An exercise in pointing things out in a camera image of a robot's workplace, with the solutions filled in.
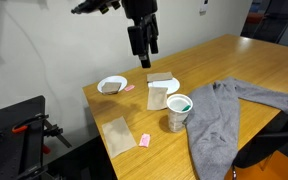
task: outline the black chair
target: black chair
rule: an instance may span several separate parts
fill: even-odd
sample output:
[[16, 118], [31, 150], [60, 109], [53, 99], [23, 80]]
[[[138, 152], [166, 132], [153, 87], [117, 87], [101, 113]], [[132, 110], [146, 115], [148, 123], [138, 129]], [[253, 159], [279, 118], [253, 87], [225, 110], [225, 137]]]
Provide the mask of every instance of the black chair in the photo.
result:
[[271, 0], [254, 39], [278, 43], [288, 26], [288, 0]]
[[288, 121], [279, 132], [267, 132], [263, 129], [238, 152], [232, 164], [233, 179], [236, 178], [235, 166], [247, 168], [255, 165], [269, 158], [286, 143], [288, 143]]

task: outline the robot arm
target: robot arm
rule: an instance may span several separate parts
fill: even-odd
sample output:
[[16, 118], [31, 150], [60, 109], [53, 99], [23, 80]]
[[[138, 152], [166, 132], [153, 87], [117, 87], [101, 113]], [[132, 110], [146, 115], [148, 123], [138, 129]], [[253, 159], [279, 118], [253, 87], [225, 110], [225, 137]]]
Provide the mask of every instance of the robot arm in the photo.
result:
[[[150, 49], [152, 54], [158, 53], [157, 36], [158, 27], [155, 12], [157, 11], [156, 0], [121, 0], [126, 17], [134, 21], [134, 26], [128, 27], [128, 35], [132, 46], [133, 55], [138, 55], [143, 68], [150, 68]], [[73, 14], [91, 13], [100, 10], [105, 14], [113, 6], [120, 7], [119, 0], [86, 0], [71, 12]]]

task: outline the wall outlet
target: wall outlet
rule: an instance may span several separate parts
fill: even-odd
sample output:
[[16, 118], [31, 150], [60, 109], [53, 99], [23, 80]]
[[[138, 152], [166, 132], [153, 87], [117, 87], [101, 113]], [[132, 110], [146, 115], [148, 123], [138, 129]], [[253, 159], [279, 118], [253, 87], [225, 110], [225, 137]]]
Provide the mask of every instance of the wall outlet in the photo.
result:
[[200, 1], [201, 1], [200, 13], [205, 13], [207, 11], [208, 0], [200, 0]]

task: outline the small pink item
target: small pink item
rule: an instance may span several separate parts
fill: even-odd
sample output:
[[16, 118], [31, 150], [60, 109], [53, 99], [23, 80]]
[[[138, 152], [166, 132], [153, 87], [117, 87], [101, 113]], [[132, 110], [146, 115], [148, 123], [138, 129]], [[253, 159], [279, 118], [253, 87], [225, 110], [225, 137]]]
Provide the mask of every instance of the small pink item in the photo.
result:
[[142, 138], [141, 138], [139, 146], [148, 147], [148, 145], [150, 144], [150, 140], [151, 140], [151, 135], [142, 134]]
[[125, 90], [125, 91], [130, 91], [130, 90], [132, 90], [132, 89], [134, 89], [134, 88], [135, 88], [134, 85], [129, 85], [129, 86], [127, 86], [124, 90]]

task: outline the brown paper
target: brown paper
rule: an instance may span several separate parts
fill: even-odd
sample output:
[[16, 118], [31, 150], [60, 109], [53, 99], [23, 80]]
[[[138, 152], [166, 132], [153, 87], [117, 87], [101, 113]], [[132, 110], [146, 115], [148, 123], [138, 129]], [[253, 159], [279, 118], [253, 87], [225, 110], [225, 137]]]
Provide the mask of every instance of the brown paper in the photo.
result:
[[150, 87], [148, 92], [147, 110], [160, 110], [167, 107], [167, 88]]
[[111, 158], [136, 146], [124, 117], [102, 125], [106, 146]]
[[104, 86], [102, 86], [103, 94], [116, 94], [120, 89], [122, 83], [116, 82], [106, 82]]
[[147, 82], [171, 80], [172, 78], [173, 75], [171, 72], [148, 74]]

